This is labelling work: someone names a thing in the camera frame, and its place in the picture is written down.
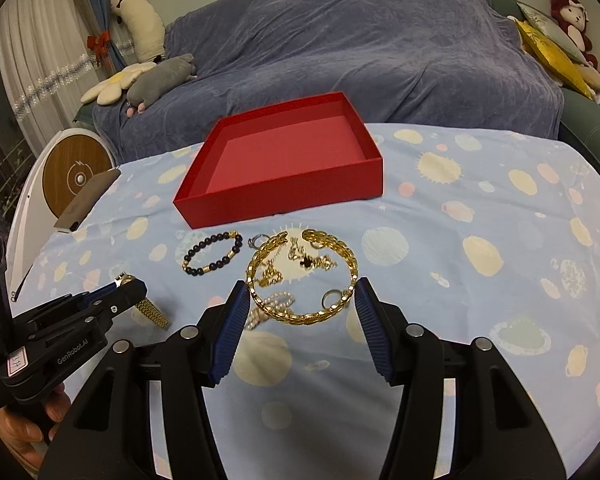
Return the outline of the left hand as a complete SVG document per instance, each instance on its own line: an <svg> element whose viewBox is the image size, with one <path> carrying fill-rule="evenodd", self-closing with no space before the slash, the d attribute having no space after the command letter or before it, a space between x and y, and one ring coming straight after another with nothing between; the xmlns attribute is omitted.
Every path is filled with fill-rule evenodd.
<svg viewBox="0 0 600 480"><path fill-rule="evenodd" d="M54 426L47 433L50 440L55 437L58 426L70 406L71 400L65 393L65 384L62 382L54 388L44 403L46 416L54 422ZM7 408L0 409L0 438L12 456L33 478L38 476L43 461L43 455L33 445L42 442L45 435L46 433L29 419L15 414Z"/></svg>

